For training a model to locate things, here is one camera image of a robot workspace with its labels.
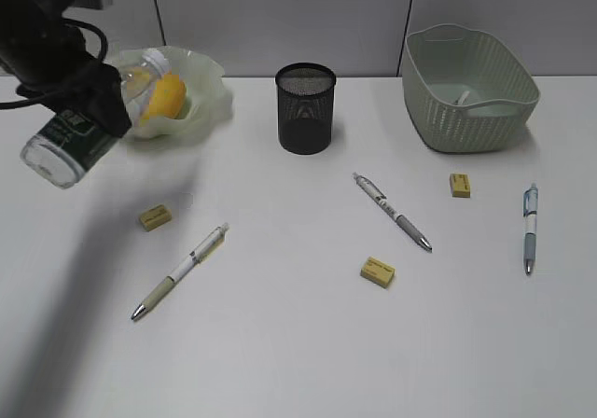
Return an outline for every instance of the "pen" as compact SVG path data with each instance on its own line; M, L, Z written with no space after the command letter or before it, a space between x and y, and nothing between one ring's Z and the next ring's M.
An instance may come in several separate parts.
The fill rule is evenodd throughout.
M396 224L398 224L398 227L405 231L415 243L420 245L426 251L431 252L431 244L429 241L427 241L427 238L425 238L423 234L409 222L408 219L406 219L403 215L399 215L398 212L389 205L387 198L375 185L373 185L369 179L357 173L353 173L353 177L356 181L356 184L361 187L361 189L363 189L368 196L373 199L375 203L377 203L381 209L395 221Z
M190 252L187 257L172 271L166 278L159 283L151 293L145 297L143 301L134 310L131 315L131 320L137 321L153 308L163 299L168 292L170 292L176 284L182 280L193 267L201 264L209 255L224 242L224 236L228 231L229 225L224 224L212 231L201 244L195 247L195 250Z
M527 276L531 276L535 267L535 249L537 246L537 207L539 204L539 189L533 183L524 192L522 213L526 218L526 232L524 233L524 269Z

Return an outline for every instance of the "translucent plastic bag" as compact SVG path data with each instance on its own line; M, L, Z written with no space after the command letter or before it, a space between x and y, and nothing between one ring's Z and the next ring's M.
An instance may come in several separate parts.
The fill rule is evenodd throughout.
M227 95L222 83L224 69L209 57L187 49L160 47L159 51L168 59L172 73L179 75L187 87L183 107L176 119L155 116L131 128L129 135L135 138L149 139L160 135L182 132L189 125L194 128L209 127L213 105ZM144 49L121 51L108 60L108 63L120 66L134 62Z

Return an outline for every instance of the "green plastic basket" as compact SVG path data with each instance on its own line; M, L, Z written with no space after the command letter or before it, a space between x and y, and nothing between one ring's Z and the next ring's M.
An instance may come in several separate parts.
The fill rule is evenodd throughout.
M409 35L405 50L407 109L423 141L439 152L507 146L539 101L531 75L490 34L440 24Z

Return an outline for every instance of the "yellow eraser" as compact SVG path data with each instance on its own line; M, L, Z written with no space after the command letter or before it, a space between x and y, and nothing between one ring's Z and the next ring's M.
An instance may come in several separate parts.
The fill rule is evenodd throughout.
M450 174L450 189L452 197L470 197L468 175Z
M139 220L143 224L143 227L146 229L146 231L152 231L160 225L170 222L172 220L172 215L170 214L170 211L168 211L168 208L166 208L164 205L158 205L155 208L142 213L139 216Z
M394 278L394 268L375 258L369 258L361 269L361 276L381 287L388 287Z

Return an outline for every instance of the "green pen grip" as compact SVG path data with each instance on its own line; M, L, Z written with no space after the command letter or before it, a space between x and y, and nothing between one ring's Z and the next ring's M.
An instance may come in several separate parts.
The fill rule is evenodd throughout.
M172 278L167 276L155 289L141 302L149 311L152 310L175 286Z

